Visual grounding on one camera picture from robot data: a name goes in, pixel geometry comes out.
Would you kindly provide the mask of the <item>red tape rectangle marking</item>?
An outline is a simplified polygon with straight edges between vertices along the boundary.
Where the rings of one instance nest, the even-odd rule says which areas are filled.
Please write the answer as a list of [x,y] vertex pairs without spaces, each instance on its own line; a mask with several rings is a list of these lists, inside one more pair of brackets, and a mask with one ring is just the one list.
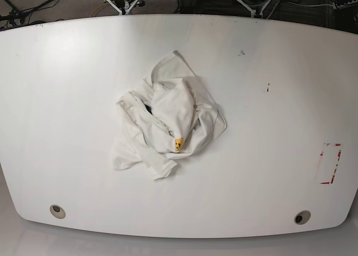
[[319,184],[332,184],[342,151],[341,143],[324,143],[319,156],[317,180]]

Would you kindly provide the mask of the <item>grey power strip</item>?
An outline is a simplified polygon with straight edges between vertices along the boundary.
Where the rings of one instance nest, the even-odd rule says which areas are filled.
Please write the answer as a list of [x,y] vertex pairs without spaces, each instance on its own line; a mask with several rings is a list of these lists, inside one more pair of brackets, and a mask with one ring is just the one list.
[[352,6],[357,6],[357,0],[335,0],[333,3],[333,8],[336,10]]

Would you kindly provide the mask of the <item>white T-shirt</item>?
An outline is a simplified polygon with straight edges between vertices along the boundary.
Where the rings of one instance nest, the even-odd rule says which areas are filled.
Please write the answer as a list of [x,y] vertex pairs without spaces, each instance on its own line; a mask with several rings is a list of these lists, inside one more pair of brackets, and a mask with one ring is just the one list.
[[142,163],[153,180],[168,177],[177,160],[199,152],[227,128],[218,105],[178,51],[159,61],[116,107],[119,135],[112,167],[127,170]]

